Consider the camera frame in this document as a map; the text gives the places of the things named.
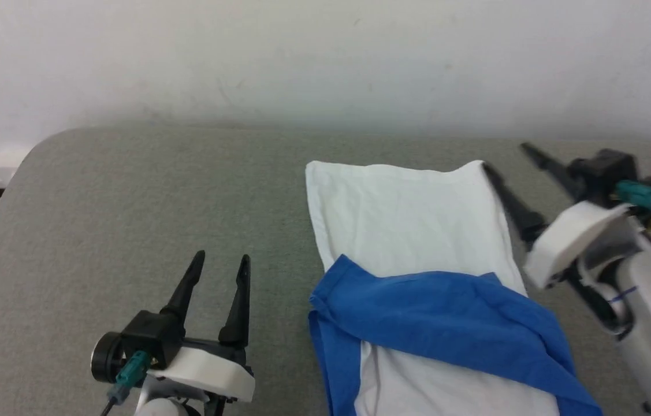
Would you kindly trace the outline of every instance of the folded blue fabric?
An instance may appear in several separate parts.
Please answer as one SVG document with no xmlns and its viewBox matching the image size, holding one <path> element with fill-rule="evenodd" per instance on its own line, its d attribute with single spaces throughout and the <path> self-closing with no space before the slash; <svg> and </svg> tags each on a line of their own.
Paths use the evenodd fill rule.
<svg viewBox="0 0 651 416">
<path fill-rule="evenodd" d="M 310 335 L 333 416 L 355 415 L 362 340 L 531 385 L 556 396 L 561 416 L 602 414 L 576 379 L 554 315 L 494 274 L 381 278 L 342 255 L 310 303 Z"/>
</svg>

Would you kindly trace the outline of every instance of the teal cable connector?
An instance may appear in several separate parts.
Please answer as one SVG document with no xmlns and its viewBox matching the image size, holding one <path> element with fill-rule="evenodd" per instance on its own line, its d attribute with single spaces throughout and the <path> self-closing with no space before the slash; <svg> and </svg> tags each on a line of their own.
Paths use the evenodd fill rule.
<svg viewBox="0 0 651 416">
<path fill-rule="evenodd" d="M 615 185 L 615 195 L 630 205 L 651 211 L 651 187 L 636 181 L 621 181 Z"/>
<path fill-rule="evenodd" d="M 122 405 L 130 395 L 130 390 L 146 376 L 146 372 L 150 368 L 151 356 L 147 352 L 135 352 L 115 378 L 114 384 L 107 392 L 107 398 L 117 405 Z"/>
</svg>

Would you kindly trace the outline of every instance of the white towel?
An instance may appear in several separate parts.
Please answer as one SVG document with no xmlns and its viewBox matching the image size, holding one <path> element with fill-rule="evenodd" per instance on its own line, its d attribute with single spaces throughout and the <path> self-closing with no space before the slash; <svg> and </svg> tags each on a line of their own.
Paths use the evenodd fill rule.
<svg viewBox="0 0 651 416">
<path fill-rule="evenodd" d="M 307 203 L 323 268 L 341 254 L 375 276 L 494 272 L 526 295 L 481 161 L 449 173 L 310 162 Z M 557 415 L 519 382 L 362 342 L 358 416 Z"/>
</svg>

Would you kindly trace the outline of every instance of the gray fabric surface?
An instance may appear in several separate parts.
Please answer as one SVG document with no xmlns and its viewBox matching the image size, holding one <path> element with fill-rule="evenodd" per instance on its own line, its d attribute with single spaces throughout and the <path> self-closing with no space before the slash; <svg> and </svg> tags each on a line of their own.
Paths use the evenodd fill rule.
<svg viewBox="0 0 651 416">
<path fill-rule="evenodd" d="M 193 253 L 207 250 L 187 319 L 214 337 L 252 259 L 251 404 L 227 415 L 324 415 L 307 332 L 322 275 L 304 166 L 314 159 L 447 171 L 491 161 L 549 218 L 568 205 L 513 140 L 413 139 L 193 128 L 80 129 L 30 153 L 0 203 L 0 414 L 98 414 L 92 348 L 141 309 L 164 305 Z M 651 144 L 547 142 L 563 160 L 615 147 L 651 173 Z M 523 257 L 515 239 L 515 252 Z M 567 287 L 531 297 L 566 330 L 579 377 L 608 415 L 639 414 L 642 394 L 613 341 Z M 131 414 L 127 403 L 111 414 Z"/>
</svg>

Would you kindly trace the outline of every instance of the gray table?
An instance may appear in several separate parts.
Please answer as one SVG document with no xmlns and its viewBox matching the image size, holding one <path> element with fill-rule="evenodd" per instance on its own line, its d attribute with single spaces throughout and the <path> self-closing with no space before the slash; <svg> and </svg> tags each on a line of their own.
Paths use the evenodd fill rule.
<svg viewBox="0 0 651 416">
<path fill-rule="evenodd" d="M 191 336 L 217 334 L 240 256 L 252 259 L 256 395 L 225 414 L 327 414 L 307 333 L 307 297 L 322 264 L 307 214 L 305 164 L 447 171 L 482 158 L 553 218 L 568 200 L 517 145 L 158 127 L 78 129 L 46 140 L 0 203 L 0 414 L 98 414 L 107 385 L 88 370 L 96 340 L 138 310 L 161 308 L 200 248 L 207 263 L 187 319 Z M 615 147 L 639 156 L 651 173 L 651 144 L 541 145 L 564 160 Z M 579 377 L 605 413 L 638 414 L 640 390 L 571 290 L 531 290 L 531 297 L 557 314 Z"/>
</svg>

